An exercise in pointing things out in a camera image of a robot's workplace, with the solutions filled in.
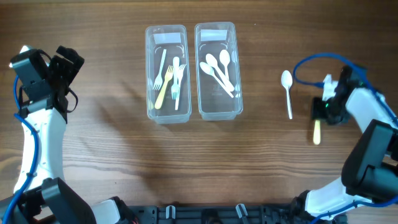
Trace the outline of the yellow plastic spoon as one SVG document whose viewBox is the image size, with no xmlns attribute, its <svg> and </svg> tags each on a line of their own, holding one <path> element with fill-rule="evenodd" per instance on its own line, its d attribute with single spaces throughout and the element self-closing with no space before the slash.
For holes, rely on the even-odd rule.
<svg viewBox="0 0 398 224">
<path fill-rule="evenodd" d="M 321 121 L 316 119 L 314 122 L 313 129 L 313 143 L 314 145 L 319 145 L 321 142 Z"/>
</svg>

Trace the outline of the yellow plastic fork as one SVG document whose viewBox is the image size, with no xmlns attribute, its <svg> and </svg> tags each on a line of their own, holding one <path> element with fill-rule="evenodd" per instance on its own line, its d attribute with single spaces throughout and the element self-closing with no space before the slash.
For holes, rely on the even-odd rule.
<svg viewBox="0 0 398 224">
<path fill-rule="evenodd" d="M 157 100 L 155 102 L 155 105 L 154 105 L 154 108 L 157 110 L 161 109 L 161 107 L 162 107 L 162 104 L 164 102 L 165 92 L 167 89 L 167 85 L 168 85 L 169 81 L 171 81 L 171 79 L 173 78 L 173 74 L 174 74 L 174 68 L 172 65 L 169 65 L 167 68 L 167 71 L 165 73 L 165 81 L 162 85 L 162 88 L 160 90 L 160 93 L 159 93 Z"/>
</svg>

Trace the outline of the white spoon slanted handle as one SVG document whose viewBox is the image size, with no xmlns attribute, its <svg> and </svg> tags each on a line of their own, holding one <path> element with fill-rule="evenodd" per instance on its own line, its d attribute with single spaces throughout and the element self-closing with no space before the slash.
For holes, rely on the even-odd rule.
<svg viewBox="0 0 398 224">
<path fill-rule="evenodd" d="M 228 65 L 230 63 L 230 55 L 227 50 L 223 49 L 220 52 L 220 62 L 224 66 L 224 75 L 229 80 Z"/>
</svg>

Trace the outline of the light blue plastic fork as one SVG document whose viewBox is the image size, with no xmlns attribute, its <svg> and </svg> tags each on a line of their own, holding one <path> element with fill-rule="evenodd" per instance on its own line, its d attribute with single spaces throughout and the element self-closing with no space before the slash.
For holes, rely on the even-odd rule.
<svg viewBox="0 0 398 224">
<path fill-rule="evenodd" d="M 174 57 L 173 58 L 173 68 L 174 68 L 174 74 L 173 74 L 173 85 L 171 87 L 171 94 L 172 94 L 172 99 L 176 100 L 177 95 L 179 93 L 179 88 L 178 88 L 178 72 L 179 72 L 179 66 L 180 66 L 180 59 L 179 57 Z"/>
</svg>

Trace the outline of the white plastic fork long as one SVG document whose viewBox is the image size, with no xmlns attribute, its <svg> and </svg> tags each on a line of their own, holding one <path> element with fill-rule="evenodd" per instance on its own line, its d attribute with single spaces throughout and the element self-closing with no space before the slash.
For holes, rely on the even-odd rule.
<svg viewBox="0 0 398 224">
<path fill-rule="evenodd" d="M 177 92 L 177 97 L 175 99 L 175 110 L 178 110 L 178 107 L 179 107 L 180 89 L 181 89 L 182 78 L 183 78 L 183 73 L 184 73 L 185 67 L 186 67 L 186 64 L 182 64 L 181 66 L 179 66 L 178 73 L 177 73 L 178 92 Z"/>
</svg>

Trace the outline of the white spoon crossing diagonal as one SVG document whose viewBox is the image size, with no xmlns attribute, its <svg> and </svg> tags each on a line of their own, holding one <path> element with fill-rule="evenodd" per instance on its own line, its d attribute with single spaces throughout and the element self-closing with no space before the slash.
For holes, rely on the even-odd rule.
<svg viewBox="0 0 398 224">
<path fill-rule="evenodd" d="M 212 54 L 206 54 L 206 62 L 208 65 L 210 65 L 217 71 L 218 75 L 220 76 L 220 78 L 221 78 L 223 84 L 226 86 L 227 90 L 234 91 L 234 86 L 226 78 L 225 74 L 221 71 L 221 69 L 218 66 L 217 59 Z"/>
</svg>

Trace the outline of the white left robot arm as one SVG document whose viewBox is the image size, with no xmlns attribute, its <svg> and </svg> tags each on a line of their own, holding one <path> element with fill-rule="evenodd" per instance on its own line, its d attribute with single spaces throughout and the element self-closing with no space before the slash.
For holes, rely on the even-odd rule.
<svg viewBox="0 0 398 224">
<path fill-rule="evenodd" d="M 323 223 L 317 196 L 304 192 L 288 204 L 247 207 L 129 207 L 113 197 L 88 205 L 63 179 L 62 145 L 70 84 L 84 59 L 59 46 L 55 56 L 23 47 L 11 59 L 16 72 L 16 119 L 24 130 L 22 168 L 12 197 L 1 201 L 3 223 Z"/>
</svg>

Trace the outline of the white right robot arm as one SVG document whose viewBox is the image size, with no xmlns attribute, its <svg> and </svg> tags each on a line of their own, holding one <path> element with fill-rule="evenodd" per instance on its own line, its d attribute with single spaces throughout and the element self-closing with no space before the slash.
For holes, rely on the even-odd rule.
<svg viewBox="0 0 398 224">
<path fill-rule="evenodd" d="M 360 72 L 345 65 L 340 78 L 327 75 L 323 95 L 312 102 L 315 126 L 337 125 L 353 118 L 362 132 L 345 161 L 341 175 L 326 186 L 306 190 L 295 197 L 290 219 L 303 222 L 333 222 L 358 207 L 388 207 L 397 203 L 397 118 L 378 91 L 364 82 Z"/>
</svg>

